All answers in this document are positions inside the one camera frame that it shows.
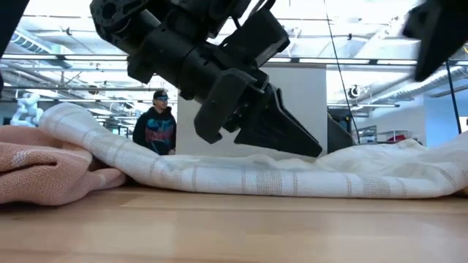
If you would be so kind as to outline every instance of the white robot figure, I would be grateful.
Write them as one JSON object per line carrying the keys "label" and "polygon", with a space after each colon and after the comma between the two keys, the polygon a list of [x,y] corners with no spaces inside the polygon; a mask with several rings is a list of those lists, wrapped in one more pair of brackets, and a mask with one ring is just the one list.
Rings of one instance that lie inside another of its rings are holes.
{"label": "white robot figure", "polygon": [[24,94],[18,100],[18,109],[13,115],[10,125],[37,127],[44,110],[37,107],[40,96],[38,94]]}

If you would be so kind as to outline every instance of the grid pattern fabric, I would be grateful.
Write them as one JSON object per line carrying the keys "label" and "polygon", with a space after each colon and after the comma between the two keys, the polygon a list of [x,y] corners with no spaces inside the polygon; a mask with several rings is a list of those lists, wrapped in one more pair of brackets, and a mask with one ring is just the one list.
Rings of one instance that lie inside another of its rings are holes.
{"label": "grid pattern fabric", "polygon": [[359,145],[312,163],[268,156],[165,156],[114,135],[75,104],[45,112],[39,128],[79,145],[147,186],[180,191],[289,197],[411,199],[460,193],[468,186],[468,134],[439,148],[414,140]]}

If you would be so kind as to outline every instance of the glasses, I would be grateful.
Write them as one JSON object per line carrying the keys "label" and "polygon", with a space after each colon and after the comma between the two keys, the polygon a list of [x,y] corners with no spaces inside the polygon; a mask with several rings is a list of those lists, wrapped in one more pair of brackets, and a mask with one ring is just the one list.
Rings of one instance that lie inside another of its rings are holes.
{"label": "glasses", "polygon": [[161,97],[157,97],[156,100],[160,100],[160,101],[163,101],[163,102],[167,102],[169,98],[166,97],[166,96],[161,96]]}

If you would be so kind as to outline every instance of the black cable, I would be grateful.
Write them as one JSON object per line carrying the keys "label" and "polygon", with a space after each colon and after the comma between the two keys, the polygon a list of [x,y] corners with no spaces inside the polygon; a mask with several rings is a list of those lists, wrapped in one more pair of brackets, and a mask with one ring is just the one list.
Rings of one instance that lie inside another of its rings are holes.
{"label": "black cable", "polygon": [[330,31],[330,38],[331,38],[331,44],[333,46],[333,52],[335,53],[336,65],[338,67],[338,72],[339,72],[339,77],[341,79],[341,84],[343,85],[344,98],[346,98],[346,104],[348,105],[348,110],[350,111],[352,124],[354,125],[354,129],[356,130],[356,135],[358,137],[358,144],[360,144],[361,143],[361,137],[359,136],[358,126],[356,125],[356,121],[354,119],[354,116],[352,115],[350,101],[348,99],[348,95],[347,95],[347,92],[346,92],[346,85],[344,84],[343,74],[341,73],[341,67],[339,65],[339,60],[338,60],[338,54],[336,53],[335,41],[333,40],[333,32],[331,31],[330,18],[328,17],[328,11],[326,11],[326,5],[327,5],[326,0],[323,0],[323,4],[325,5],[325,14],[327,16],[328,30]]}
{"label": "black cable", "polygon": [[448,74],[448,85],[450,86],[450,94],[452,95],[453,111],[455,111],[458,134],[461,134],[460,115],[458,114],[458,107],[456,106],[455,91],[453,90],[452,73],[450,72],[450,66],[448,65],[448,60],[445,62],[445,68],[447,69],[447,74]]}

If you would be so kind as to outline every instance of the folded fabric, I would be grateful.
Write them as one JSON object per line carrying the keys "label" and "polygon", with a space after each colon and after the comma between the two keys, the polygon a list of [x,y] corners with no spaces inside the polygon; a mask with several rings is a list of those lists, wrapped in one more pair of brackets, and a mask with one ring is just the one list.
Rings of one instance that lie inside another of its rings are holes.
{"label": "folded fabric", "polygon": [[123,172],[102,168],[80,146],[38,128],[0,126],[0,204],[64,205],[124,181]]}
{"label": "folded fabric", "polygon": [[39,123],[44,133],[89,150],[137,182],[160,188],[219,194],[290,197],[429,198],[468,186],[468,134],[427,149],[414,140],[359,145],[314,163],[267,156],[161,157],[112,134],[74,104],[59,104]]}

